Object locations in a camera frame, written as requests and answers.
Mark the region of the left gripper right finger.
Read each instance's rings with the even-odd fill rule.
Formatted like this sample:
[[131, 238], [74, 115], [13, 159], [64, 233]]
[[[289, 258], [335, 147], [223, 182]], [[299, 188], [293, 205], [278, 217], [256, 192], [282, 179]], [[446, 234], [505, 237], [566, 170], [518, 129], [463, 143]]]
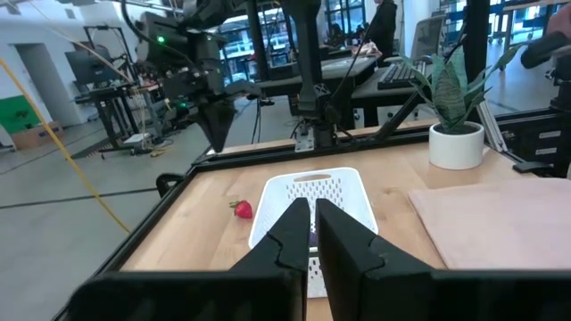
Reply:
[[569, 270], [437, 269], [316, 201], [334, 321], [571, 321]]

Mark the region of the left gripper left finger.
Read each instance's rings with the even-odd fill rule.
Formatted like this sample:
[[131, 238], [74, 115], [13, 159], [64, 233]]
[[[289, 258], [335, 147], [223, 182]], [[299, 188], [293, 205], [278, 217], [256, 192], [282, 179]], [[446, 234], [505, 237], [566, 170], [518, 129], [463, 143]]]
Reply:
[[310, 206], [294, 200], [232, 268], [114, 272], [81, 285], [69, 321], [304, 321]]

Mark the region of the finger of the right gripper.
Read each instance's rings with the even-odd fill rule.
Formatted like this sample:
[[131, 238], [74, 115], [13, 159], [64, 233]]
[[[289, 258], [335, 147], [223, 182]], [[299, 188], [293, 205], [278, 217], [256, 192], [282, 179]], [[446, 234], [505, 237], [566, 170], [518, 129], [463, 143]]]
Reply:
[[221, 152], [228, 138], [229, 129], [236, 115], [235, 105], [230, 101], [222, 101], [217, 109], [217, 151]]
[[212, 105], [201, 104], [197, 107], [197, 123], [201, 127], [211, 148], [217, 150], [217, 138], [215, 136], [216, 110]]

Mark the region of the red strawberry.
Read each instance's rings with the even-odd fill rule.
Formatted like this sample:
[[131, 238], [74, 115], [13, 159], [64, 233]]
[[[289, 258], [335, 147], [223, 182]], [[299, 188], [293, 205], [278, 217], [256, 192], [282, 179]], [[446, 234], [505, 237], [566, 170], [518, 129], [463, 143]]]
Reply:
[[253, 218], [252, 205], [246, 200], [231, 202], [229, 207], [233, 210], [234, 215], [238, 218]]

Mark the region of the white perforated plastic basket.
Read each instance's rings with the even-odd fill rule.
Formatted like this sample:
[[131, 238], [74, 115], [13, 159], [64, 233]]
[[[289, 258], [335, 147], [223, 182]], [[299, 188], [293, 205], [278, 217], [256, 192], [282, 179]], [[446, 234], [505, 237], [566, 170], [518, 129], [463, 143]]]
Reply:
[[331, 201], [374, 234], [378, 233], [377, 221], [357, 169], [343, 167], [276, 176], [266, 182], [261, 193], [248, 241], [251, 248], [297, 198], [307, 199], [310, 206], [308, 297], [325, 298], [327, 290], [317, 247], [316, 200]]

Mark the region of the black monitor on stand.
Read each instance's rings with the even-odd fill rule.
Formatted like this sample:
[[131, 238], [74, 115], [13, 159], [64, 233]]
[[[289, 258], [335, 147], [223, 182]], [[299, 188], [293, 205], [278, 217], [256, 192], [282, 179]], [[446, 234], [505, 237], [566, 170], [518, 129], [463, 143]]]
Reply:
[[80, 85], [102, 83], [120, 78], [115, 70], [89, 51], [66, 52], [65, 56]]

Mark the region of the pink cloth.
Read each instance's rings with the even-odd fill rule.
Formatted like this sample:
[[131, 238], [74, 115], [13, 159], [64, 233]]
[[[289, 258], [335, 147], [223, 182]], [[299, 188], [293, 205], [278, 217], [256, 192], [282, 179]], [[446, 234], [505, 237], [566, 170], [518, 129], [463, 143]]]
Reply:
[[451, 269], [571, 269], [571, 180], [415, 190], [410, 201]]

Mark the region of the dark grey desk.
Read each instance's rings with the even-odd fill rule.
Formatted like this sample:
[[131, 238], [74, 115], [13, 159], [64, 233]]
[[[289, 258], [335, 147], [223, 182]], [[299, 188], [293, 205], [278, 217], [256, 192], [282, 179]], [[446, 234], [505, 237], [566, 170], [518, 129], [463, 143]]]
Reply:
[[416, 93], [412, 86], [379, 90], [377, 82], [386, 68], [377, 69], [352, 93], [354, 125], [356, 128], [384, 124]]

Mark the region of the green plant in white pot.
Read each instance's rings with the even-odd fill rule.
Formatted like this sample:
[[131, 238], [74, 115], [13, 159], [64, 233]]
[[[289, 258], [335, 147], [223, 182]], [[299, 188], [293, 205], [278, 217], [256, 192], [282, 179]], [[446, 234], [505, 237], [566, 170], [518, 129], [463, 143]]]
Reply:
[[[417, 93], [438, 118], [438, 122], [429, 128], [429, 161], [432, 165], [464, 170], [482, 164], [485, 135], [476, 107], [490, 91], [486, 81], [496, 70], [509, 64], [517, 51], [517, 47], [510, 48], [472, 81], [468, 79], [462, 46], [453, 50], [448, 58], [435, 56], [429, 76], [413, 70], [419, 80], [414, 85]], [[410, 58], [403, 56], [401, 59], [408, 67], [413, 67]]]

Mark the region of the cardboard box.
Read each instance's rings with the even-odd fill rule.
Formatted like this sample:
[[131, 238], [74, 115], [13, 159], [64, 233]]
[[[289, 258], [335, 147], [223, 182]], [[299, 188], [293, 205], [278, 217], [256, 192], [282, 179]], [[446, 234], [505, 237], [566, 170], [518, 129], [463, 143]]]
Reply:
[[37, 148], [53, 141], [42, 124], [12, 134], [11, 139], [18, 150]]

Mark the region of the black keyboard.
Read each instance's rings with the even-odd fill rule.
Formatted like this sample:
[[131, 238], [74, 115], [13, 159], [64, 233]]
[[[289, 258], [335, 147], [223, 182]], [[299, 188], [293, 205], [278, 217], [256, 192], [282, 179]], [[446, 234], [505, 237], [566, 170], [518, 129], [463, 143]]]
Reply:
[[413, 67], [408, 67], [404, 62], [392, 63], [377, 81], [378, 90], [396, 89], [409, 87], [411, 83], [418, 84], [413, 70], [426, 74], [425, 62], [414, 62]]

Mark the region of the green panel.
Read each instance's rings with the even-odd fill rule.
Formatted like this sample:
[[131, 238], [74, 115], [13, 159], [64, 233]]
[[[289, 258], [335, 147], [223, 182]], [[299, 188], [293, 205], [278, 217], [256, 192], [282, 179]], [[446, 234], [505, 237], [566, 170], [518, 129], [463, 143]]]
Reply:
[[23, 95], [0, 99], [0, 125], [10, 134], [31, 129], [41, 121]]

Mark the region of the person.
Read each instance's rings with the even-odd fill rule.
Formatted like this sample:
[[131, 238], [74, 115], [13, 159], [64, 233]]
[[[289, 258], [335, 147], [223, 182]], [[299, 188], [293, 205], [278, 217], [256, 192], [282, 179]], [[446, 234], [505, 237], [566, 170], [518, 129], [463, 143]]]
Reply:
[[393, 42], [396, 30], [396, 13], [398, 6], [394, 0], [375, 0], [377, 10], [369, 24], [368, 40], [372, 41], [381, 56], [377, 66], [385, 66], [385, 60], [393, 56]]

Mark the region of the black table clamp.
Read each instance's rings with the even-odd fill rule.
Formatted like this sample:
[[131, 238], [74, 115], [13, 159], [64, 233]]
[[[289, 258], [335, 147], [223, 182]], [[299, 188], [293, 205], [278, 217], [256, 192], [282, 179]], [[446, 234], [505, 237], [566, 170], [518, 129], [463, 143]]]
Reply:
[[519, 174], [537, 173], [552, 170], [552, 166], [541, 161], [523, 161], [512, 167]]

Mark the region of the silver aluminium strip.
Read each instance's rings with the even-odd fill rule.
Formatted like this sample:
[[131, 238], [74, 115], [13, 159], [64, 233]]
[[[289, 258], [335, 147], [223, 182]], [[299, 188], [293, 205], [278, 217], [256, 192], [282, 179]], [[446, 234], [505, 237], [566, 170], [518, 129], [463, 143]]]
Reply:
[[507, 152], [508, 146], [504, 141], [499, 125], [486, 99], [476, 107], [481, 125], [484, 127], [485, 142], [496, 152]]

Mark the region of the grey office chair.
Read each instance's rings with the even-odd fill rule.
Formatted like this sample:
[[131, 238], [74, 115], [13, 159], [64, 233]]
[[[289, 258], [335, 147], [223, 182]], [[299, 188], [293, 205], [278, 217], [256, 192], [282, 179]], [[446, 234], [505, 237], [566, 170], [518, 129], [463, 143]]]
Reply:
[[439, 15], [423, 19], [417, 23], [410, 52], [411, 59], [442, 53], [445, 20], [445, 15]]

